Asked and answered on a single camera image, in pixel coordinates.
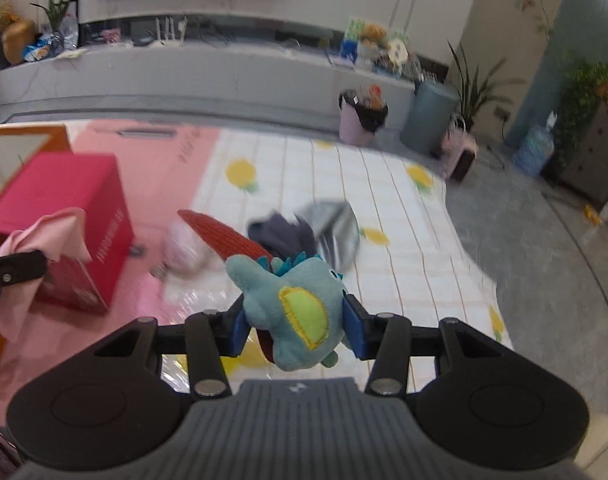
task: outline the trash can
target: trash can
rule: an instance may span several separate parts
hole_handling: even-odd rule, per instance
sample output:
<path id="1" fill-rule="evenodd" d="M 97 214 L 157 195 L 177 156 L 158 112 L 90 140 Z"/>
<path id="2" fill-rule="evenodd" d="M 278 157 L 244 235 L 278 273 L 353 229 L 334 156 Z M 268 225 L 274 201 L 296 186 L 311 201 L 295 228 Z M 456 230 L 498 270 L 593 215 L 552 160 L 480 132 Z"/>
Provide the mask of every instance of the trash can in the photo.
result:
<path id="1" fill-rule="evenodd" d="M 359 102 L 357 92 L 343 91 L 339 96 L 340 139 L 351 146 L 366 146 L 375 137 L 375 132 L 386 122 L 388 105 L 373 110 Z"/>
<path id="2" fill-rule="evenodd" d="M 411 150 L 430 155 L 449 129 L 459 94 L 452 86 L 434 81 L 419 84 L 400 140 Z"/>

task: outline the stuffed toy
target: stuffed toy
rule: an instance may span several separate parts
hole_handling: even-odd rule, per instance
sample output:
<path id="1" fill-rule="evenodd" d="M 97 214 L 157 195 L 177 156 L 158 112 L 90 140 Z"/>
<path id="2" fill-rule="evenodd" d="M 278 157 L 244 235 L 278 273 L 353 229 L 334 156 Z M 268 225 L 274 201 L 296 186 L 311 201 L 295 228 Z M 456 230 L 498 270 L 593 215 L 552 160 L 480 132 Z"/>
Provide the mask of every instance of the stuffed toy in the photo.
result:
<path id="1" fill-rule="evenodd" d="M 369 23 L 364 28 L 364 32 L 362 34 L 362 41 L 367 40 L 370 43 L 378 45 L 381 41 L 386 37 L 386 29 L 377 25 L 376 23 Z"/>
<path id="2" fill-rule="evenodd" d="M 282 261 L 214 218 L 187 210 L 178 214 L 226 262 L 269 361 L 289 372 L 337 363 L 335 347 L 344 336 L 340 274 L 319 256 L 302 253 Z"/>

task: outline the potted plant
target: potted plant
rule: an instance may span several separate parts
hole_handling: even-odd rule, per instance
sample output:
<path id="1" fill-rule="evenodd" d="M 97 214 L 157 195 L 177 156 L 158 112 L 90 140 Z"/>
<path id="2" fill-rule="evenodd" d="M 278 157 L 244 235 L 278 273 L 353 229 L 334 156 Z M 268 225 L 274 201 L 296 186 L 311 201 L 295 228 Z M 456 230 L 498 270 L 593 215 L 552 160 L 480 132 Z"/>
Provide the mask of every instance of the potted plant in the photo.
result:
<path id="1" fill-rule="evenodd" d="M 59 54 L 64 49 L 64 39 L 60 32 L 60 25 L 71 0 L 49 0 L 48 7 L 41 6 L 40 4 L 31 3 L 32 6 L 43 9 L 46 13 L 46 17 L 49 20 L 50 25 L 50 40 L 49 46 L 52 55 Z"/>
<path id="2" fill-rule="evenodd" d="M 491 80 L 500 68 L 506 63 L 506 58 L 503 57 L 500 61 L 490 69 L 488 75 L 481 80 L 479 77 L 479 65 L 474 69 L 474 74 L 471 77 L 468 68 L 468 60 L 466 59 L 466 53 L 464 48 L 460 45 L 459 50 L 461 51 L 461 59 L 464 62 L 463 65 L 459 60 L 459 56 L 456 54 L 455 49 L 449 43 L 450 52 L 453 53 L 455 59 L 455 65 L 459 70 L 461 78 L 460 86 L 457 89 L 459 93 L 459 113 L 464 118 L 466 123 L 466 131 L 470 132 L 474 125 L 474 118 L 479 113 L 484 105 L 491 102 L 513 104 L 512 99 L 504 96 L 495 94 L 495 89 L 500 86 L 506 85 L 518 85 L 525 84 L 526 81 L 521 78 L 512 78 L 504 80 Z"/>
<path id="3" fill-rule="evenodd" d="M 552 133 L 555 151 L 546 168 L 546 174 L 552 177 L 559 176 L 567 168 L 599 104 L 608 100 L 608 63 L 591 62 L 584 57 L 570 55 L 574 62 L 565 74 L 568 86 Z"/>

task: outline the screw head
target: screw head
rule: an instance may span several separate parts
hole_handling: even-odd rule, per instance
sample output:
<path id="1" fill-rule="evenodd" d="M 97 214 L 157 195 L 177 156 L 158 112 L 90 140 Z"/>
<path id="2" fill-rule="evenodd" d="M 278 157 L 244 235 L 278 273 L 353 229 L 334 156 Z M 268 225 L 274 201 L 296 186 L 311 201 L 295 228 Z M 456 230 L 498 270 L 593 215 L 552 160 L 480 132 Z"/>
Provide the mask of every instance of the screw head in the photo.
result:
<path id="1" fill-rule="evenodd" d="M 195 393 L 201 397 L 217 397 L 226 391 L 226 384 L 217 379 L 204 379 L 195 383 Z"/>
<path id="2" fill-rule="evenodd" d="M 370 389 L 377 395 L 391 396 L 397 395 L 402 391 L 402 385 L 395 379 L 382 377 L 381 379 L 375 379 L 372 384 L 370 384 Z"/>

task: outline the red cardboard box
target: red cardboard box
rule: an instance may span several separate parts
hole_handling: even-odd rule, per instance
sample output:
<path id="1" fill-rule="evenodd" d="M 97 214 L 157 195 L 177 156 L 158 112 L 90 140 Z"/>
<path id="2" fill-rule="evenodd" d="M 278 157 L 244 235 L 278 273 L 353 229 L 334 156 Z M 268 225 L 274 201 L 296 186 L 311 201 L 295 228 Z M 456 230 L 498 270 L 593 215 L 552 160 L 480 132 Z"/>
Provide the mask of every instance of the red cardboard box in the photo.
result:
<path id="1" fill-rule="evenodd" d="M 106 312 L 133 239 L 114 155 L 39 153 L 0 196 L 0 244 L 44 215 L 66 207 L 86 212 L 92 260 L 62 258 L 49 267 L 38 299 Z"/>

